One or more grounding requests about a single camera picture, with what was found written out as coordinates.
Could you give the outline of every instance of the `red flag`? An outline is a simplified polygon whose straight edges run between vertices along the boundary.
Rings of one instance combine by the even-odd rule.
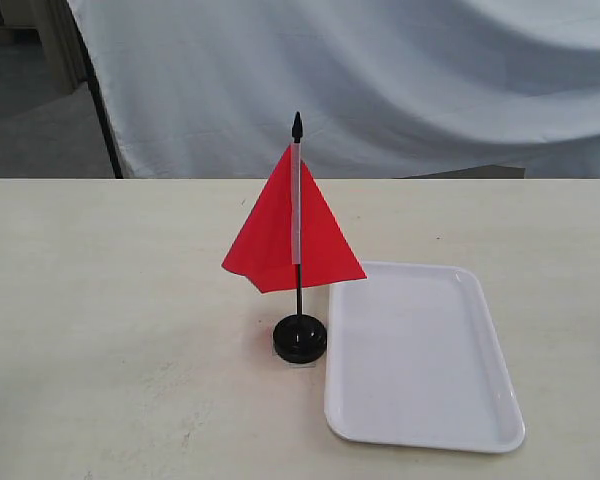
[[[302,286],[366,278],[304,162],[301,184]],[[261,293],[296,288],[291,216],[288,148],[224,259],[223,268],[247,277]]]

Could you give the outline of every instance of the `white tray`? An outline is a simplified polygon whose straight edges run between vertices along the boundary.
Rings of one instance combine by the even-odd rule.
[[[502,453],[525,436],[478,279],[364,262],[331,286],[325,414],[352,441]]]

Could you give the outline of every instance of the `white tabletop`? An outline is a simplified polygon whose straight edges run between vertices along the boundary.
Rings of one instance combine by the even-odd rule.
[[[516,452],[348,443],[220,263],[262,181],[0,181],[1,479],[600,479],[600,181],[322,181],[363,260],[480,278]],[[326,320],[328,288],[305,294]]]

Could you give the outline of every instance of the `draped fabric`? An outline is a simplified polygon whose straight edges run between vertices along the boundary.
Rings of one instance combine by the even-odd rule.
[[[138,177],[600,176],[600,0],[69,0]]]

